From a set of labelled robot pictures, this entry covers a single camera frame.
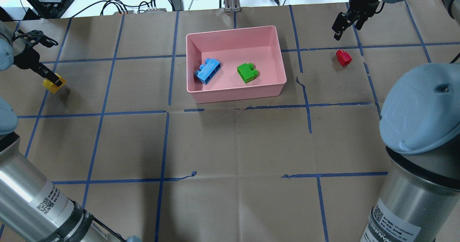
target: pink plastic bin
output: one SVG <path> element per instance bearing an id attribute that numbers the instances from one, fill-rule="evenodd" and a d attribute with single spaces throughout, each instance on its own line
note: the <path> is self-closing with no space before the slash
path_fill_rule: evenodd
<path id="1" fill-rule="evenodd" d="M 206 58 L 221 68 L 207 85 L 193 73 Z M 245 84 L 236 68 L 253 63 L 259 76 Z M 286 83 L 280 43 L 274 26 L 229 29 L 187 35 L 187 91 L 197 103 L 278 96 Z"/>

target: qr code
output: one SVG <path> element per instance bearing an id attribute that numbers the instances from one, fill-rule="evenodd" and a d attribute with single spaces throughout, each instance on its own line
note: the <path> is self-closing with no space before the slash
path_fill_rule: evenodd
<path id="1" fill-rule="evenodd" d="M 43 214 L 48 214 L 50 210 L 53 208 L 54 203 L 50 201 L 48 198 L 43 199 L 43 201 L 37 206 L 39 211 L 42 211 Z"/>
<path id="2" fill-rule="evenodd" d="M 375 206 L 374 210 L 374 218 L 377 222 L 379 222 L 383 217 L 383 212 L 380 211 L 380 208 L 378 206 Z"/>

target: red toy block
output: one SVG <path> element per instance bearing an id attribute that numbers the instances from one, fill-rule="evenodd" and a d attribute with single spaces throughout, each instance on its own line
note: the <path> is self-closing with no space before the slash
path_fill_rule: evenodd
<path id="1" fill-rule="evenodd" d="M 335 55 L 337 55 L 337 60 L 340 65 L 342 65 L 342 67 L 350 64 L 351 60 L 353 60 L 350 54 L 348 54 L 346 51 L 343 51 L 343 49 L 338 50 Z"/>

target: green toy block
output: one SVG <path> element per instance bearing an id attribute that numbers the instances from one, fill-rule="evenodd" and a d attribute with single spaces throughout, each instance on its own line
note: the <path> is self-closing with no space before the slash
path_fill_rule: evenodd
<path id="1" fill-rule="evenodd" d="M 236 71 L 246 84 L 253 81 L 258 76 L 258 71 L 254 69 L 254 64 L 252 63 L 241 64 L 236 68 Z"/>

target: blue toy block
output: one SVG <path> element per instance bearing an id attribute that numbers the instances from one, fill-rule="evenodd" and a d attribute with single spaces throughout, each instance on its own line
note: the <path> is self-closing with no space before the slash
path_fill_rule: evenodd
<path id="1" fill-rule="evenodd" d="M 206 59 L 204 64 L 200 65 L 200 69 L 195 71 L 194 76 L 197 77 L 203 84 L 207 85 L 209 80 L 220 69 L 220 62 L 216 59 Z"/>

